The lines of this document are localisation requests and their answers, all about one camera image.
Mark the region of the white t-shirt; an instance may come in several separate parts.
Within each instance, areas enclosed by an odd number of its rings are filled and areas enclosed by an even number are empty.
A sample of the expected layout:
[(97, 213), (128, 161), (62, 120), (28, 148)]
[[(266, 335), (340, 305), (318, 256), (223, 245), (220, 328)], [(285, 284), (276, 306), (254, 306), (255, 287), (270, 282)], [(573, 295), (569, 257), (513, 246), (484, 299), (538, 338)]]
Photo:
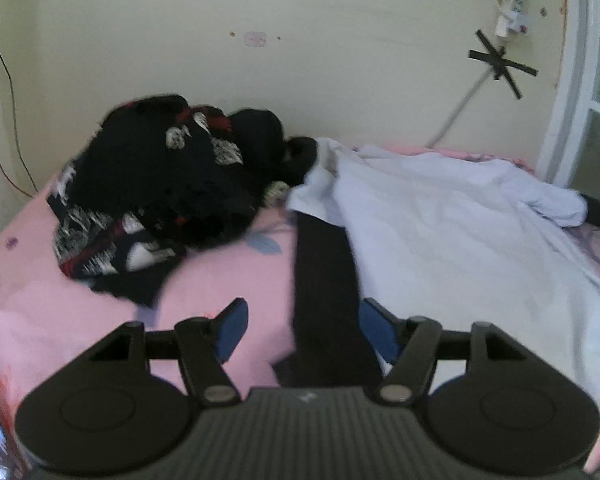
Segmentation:
[(320, 140), (291, 210), (347, 232), (364, 296), (449, 330), (490, 322), (600, 400), (600, 276), (584, 199), (503, 159)]

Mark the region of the pile of black patterned clothes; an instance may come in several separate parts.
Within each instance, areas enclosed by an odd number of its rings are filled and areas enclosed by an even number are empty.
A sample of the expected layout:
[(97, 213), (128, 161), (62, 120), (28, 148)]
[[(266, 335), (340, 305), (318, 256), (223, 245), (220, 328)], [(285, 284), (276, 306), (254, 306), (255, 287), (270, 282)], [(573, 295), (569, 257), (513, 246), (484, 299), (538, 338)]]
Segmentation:
[(316, 159), (315, 140), (286, 138), (270, 110), (225, 115), (178, 94), (123, 104), (48, 194), (59, 269), (151, 308), (189, 254), (242, 237)]

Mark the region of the pink floral bed sheet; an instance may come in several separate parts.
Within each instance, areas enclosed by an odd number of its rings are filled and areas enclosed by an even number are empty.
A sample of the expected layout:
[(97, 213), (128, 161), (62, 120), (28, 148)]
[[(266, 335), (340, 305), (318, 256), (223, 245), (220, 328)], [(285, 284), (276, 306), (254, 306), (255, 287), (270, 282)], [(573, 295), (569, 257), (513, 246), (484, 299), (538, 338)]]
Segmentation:
[[(297, 213), (262, 211), (240, 240), (189, 254), (147, 308), (67, 278), (52, 247), (57, 218), (43, 198), (33, 200), (0, 236), (1, 411), (12, 417), (27, 393), (123, 323), (170, 330), (185, 318), (214, 316), (238, 297), (248, 303), (249, 326), (227, 373), (241, 393), (280, 386), (273, 365), (294, 350)], [(595, 231), (582, 223), (569, 236), (600, 276), (600, 260), (580, 246)]]

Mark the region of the black tape cross lower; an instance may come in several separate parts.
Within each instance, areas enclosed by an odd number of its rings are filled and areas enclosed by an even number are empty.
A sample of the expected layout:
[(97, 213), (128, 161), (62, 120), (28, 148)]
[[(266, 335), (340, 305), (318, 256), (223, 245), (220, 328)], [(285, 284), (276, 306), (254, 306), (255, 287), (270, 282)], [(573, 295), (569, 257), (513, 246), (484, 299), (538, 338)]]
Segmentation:
[(538, 76), (539, 71), (535, 70), (528, 65), (524, 65), (506, 58), (505, 47), (495, 47), (494, 44), (484, 35), (481, 29), (476, 31), (476, 36), (482, 44), (484, 52), (469, 50), (468, 58), (471, 60), (479, 61), (490, 67), (491, 73), (494, 80), (500, 80), (503, 78), (509, 85), (510, 90), (513, 91), (514, 96), (517, 100), (522, 99), (522, 93), (515, 81), (515, 78), (509, 72), (509, 70), (519, 70), (521, 73), (525, 73), (531, 77)]

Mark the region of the white window frame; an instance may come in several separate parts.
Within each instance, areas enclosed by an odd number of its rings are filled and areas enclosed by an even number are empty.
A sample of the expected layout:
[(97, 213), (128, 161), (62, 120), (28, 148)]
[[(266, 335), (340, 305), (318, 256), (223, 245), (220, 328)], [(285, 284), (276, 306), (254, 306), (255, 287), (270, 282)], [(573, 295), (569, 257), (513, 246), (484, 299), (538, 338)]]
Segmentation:
[(567, 0), (562, 71), (536, 171), (600, 198), (600, 0)]

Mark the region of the white power strip on wall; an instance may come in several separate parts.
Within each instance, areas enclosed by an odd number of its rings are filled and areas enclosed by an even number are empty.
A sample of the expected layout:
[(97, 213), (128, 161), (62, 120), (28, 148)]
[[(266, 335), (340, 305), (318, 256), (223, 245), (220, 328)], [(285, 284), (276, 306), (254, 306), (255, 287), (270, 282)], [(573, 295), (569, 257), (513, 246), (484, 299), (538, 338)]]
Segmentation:
[(527, 0), (495, 0), (498, 7), (498, 21), (495, 34), (501, 40), (513, 39), (516, 35), (527, 35), (528, 16), (524, 14)]

